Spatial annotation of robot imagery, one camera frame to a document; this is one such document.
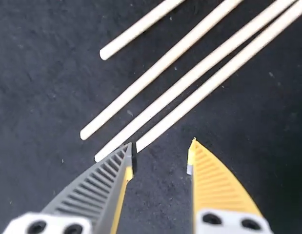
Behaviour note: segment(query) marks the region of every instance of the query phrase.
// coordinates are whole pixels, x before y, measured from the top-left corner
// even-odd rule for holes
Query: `gray plastic part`
[[[64,188],[43,210],[88,218],[93,233],[109,234],[134,145],[121,146]]]

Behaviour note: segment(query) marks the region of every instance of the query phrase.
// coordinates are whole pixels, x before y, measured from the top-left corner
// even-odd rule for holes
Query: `wooden dowel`
[[[132,120],[123,130],[121,130],[113,139],[111,139],[96,155],[95,158],[99,160],[118,146],[124,143],[131,137],[140,127],[142,127],[153,116],[160,112],[166,105],[180,95],[193,82],[200,78],[209,69],[215,66],[224,57],[234,51],[242,43],[248,40],[256,32],[267,25],[273,18],[285,10],[295,0],[277,0],[269,7],[263,10],[259,15],[252,19],[242,29],[236,32],[226,42],[209,54],[190,72],[184,75],[177,83],[169,88],[163,95],[156,99],[150,106],[148,106],[141,114]]]
[[[259,36],[249,43],[243,50],[234,56],[224,67],[208,79],[201,87],[193,92],[186,100],[178,105],[171,113],[156,124],[150,131],[137,141],[137,152],[151,144],[162,133],[174,125],[193,107],[227,80],[240,67],[248,62],[256,53],[271,42],[286,27],[302,15],[302,0],[297,1],[274,23],[267,27]]]
[[[160,3],[130,28],[104,46],[100,50],[101,59],[107,60],[110,58],[184,1],[185,0],[165,0]]]
[[[225,0],[81,130],[86,140],[243,0]]]

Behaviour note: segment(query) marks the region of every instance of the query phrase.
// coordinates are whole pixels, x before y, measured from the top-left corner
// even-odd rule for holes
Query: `black fabric surface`
[[[272,1],[245,0],[82,141],[80,130],[220,1],[187,0],[111,59],[98,57],[160,2],[0,0],[0,233],[10,219],[40,211],[118,131]],[[241,181],[276,234],[302,233],[302,16],[139,154],[118,233],[189,233],[193,137]]]

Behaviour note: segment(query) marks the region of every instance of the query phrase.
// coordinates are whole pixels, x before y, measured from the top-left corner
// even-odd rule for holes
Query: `stick tip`
[[[109,58],[109,55],[106,53],[104,48],[100,50],[99,55],[100,55],[100,58],[104,61]]]
[[[80,137],[82,140],[87,140],[88,139],[88,136],[85,134],[85,132],[83,130],[81,130],[80,132]]]

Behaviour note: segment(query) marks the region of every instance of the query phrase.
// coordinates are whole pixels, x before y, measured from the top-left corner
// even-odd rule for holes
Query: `white stick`
[[[243,0],[225,0],[81,130],[86,140]]]
[[[112,55],[117,53],[120,49],[125,47],[133,39],[145,32],[149,27],[167,15],[168,12],[179,6],[185,0],[165,0],[139,21],[133,24],[130,28],[120,34],[117,38],[112,40],[100,50],[100,57],[107,60]]]
[[[295,0],[276,0],[247,25],[230,37],[226,42],[203,59],[191,71],[184,75],[177,83],[168,89],[163,95],[148,106],[140,115],[131,121],[112,140],[110,140],[96,155],[96,161],[111,153],[118,146],[131,137],[140,127],[161,111],[166,105],[186,90],[193,82],[200,78],[209,69],[215,66],[224,57],[239,47],[257,31],[267,25],[273,18],[285,10]]]
[[[224,67],[208,79],[200,88],[191,94],[185,101],[177,106],[163,120],[156,124],[150,131],[137,141],[137,152],[151,144],[162,133],[174,125],[200,101],[214,91],[234,72],[249,61],[256,53],[271,42],[287,26],[302,15],[302,0],[296,2],[274,23],[265,29],[258,37],[249,43],[243,50],[233,57]]]

